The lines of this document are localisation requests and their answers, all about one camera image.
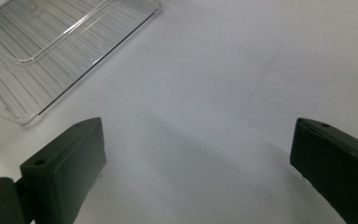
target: transparent plastic container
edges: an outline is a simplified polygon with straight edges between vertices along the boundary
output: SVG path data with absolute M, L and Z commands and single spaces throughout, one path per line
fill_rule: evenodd
M 156 0 L 1 0 L 0 117 L 39 117 L 160 9 Z

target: white surface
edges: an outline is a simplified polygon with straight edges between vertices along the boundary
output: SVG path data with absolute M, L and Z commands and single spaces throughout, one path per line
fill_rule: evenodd
M 298 117 L 358 137 L 358 1 L 166 0 L 41 122 L 0 119 L 0 175 L 93 117 L 76 224 L 344 223 L 289 153 Z

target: screw hole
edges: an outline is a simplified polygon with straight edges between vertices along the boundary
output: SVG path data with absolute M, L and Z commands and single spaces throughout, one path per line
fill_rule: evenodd
M 39 161 L 36 161 L 36 162 L 34 163 L 34 165 L 43 165 L 43 164 L 45 164 L 45 163 L 46 163 L 45 160 L 39 160 Z

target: dark green plastic part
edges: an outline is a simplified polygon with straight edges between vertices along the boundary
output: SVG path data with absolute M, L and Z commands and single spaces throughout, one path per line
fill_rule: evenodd
M 358 140 L 324 123 L 298 119 L 291 164 L 349 224 L 358 224 Z
M 0 223 L 74 223 L 105 164 L 101 119 L 72 126 L 21 165 L 16 184 L 0 178 Z

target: ribbed plastic surface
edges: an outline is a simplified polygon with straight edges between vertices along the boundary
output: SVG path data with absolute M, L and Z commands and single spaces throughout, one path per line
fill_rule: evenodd
M 28 123 L 159 9 L 149 0 L 0 1 L 0 116 Z

